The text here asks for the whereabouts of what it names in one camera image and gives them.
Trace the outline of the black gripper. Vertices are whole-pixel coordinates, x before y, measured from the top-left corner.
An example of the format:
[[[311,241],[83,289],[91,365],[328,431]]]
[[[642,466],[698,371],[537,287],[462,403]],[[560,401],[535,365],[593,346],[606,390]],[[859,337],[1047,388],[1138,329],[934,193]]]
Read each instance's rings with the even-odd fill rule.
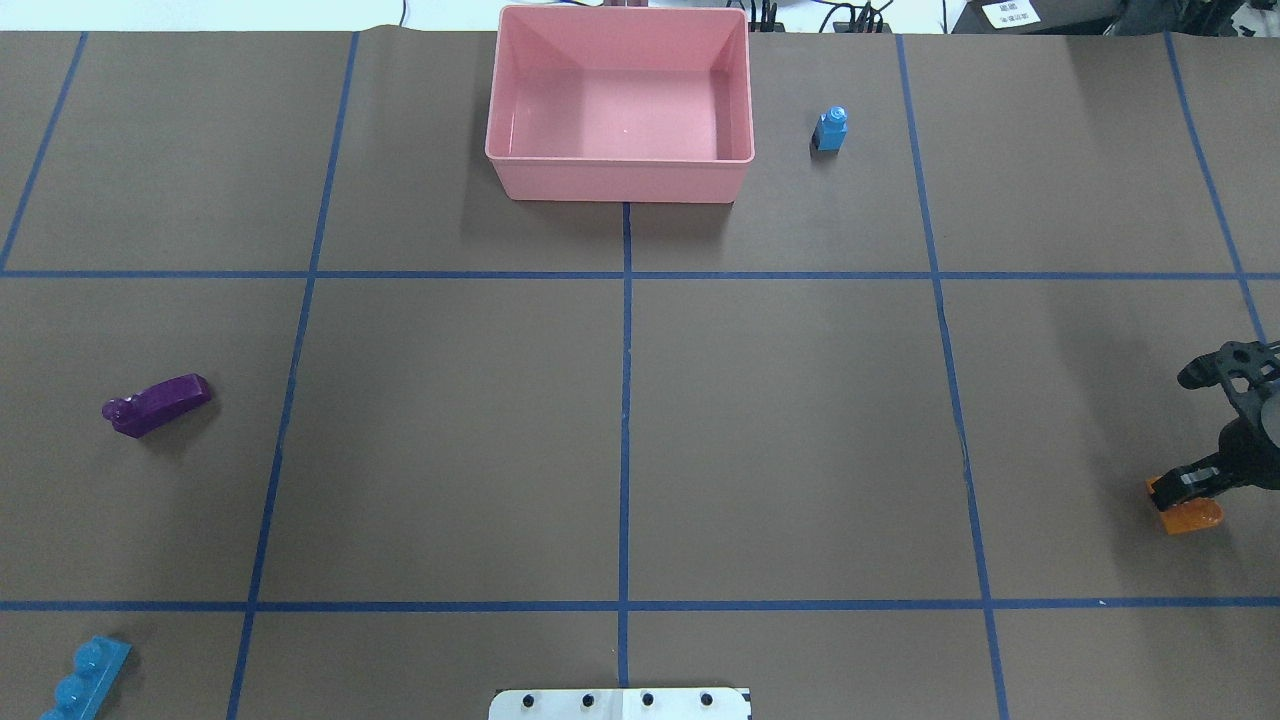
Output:
[[[1229,341],[1189,361],[1185,389],[1221,387],[1236,413],[1219,433],[1219,450],[1170,469],[1152,482],[1152,502],[1167,511],[1243,486],[1277,489],[1277,342]]]

